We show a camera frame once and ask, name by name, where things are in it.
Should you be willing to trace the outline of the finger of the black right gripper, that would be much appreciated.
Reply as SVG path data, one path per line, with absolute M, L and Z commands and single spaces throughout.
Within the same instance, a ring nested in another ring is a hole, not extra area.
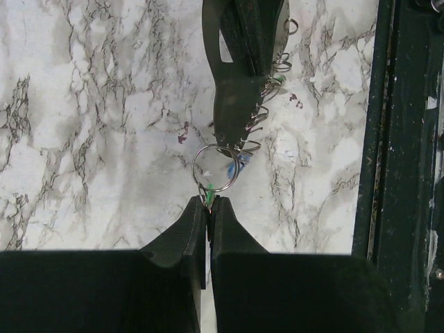
M 247 60 L 253 76 L 267 76 L 272 62 L 288 42 L 288 2 L 285 0 L 229 1 L 221 32 L 233 60 Z

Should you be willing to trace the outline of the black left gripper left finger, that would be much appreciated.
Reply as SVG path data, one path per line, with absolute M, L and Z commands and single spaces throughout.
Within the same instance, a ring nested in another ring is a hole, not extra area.
M 1 254 L 2 332 L 199 332 L 205 208 L 138 250 Z

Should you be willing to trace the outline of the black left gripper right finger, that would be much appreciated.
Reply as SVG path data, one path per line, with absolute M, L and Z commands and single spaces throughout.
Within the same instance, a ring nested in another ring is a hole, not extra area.
M 425 313 L 401 305 L 369 261 L 270 253 L 217 197 L 210 223 L 219 332 L 424 332 Z

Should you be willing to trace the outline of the green tagged key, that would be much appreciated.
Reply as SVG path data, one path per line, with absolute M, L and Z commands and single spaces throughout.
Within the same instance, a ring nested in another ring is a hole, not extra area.
M 237 152 L 228 146 L 208 144 L 200 148 L 191 163 L 191 174 L 198 187 L 203 206 L 212 211 L 216 195 L 229 189 L 238 176 L 229 180 L 227 167 L 238 159 Z

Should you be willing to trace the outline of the blue key tag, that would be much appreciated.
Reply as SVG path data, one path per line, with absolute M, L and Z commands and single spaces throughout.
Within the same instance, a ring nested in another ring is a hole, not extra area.
M 231 180 L 237 177 L 249 163 L 249 155 L 240 155 L 236 161 L 232 161 L 231 163 L 229 163 L 227 167 L 228 179 Z

